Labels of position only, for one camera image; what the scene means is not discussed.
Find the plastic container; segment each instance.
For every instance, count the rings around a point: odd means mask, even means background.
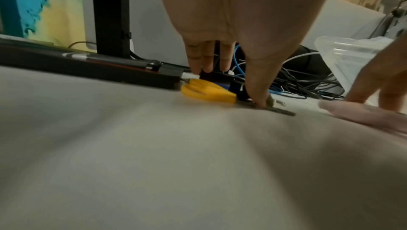
[[[316,39],[315,46],[323,61],[345,89],[346,95],[359,71],[391,42],[393,40],[387,37],[355,40],[322,36]],[[370,97],[367,103],[377,106],[377,94]]]

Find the gray fabric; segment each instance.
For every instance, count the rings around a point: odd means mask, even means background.
[[[406,229],[403,136],[0,68],[0,229]]]

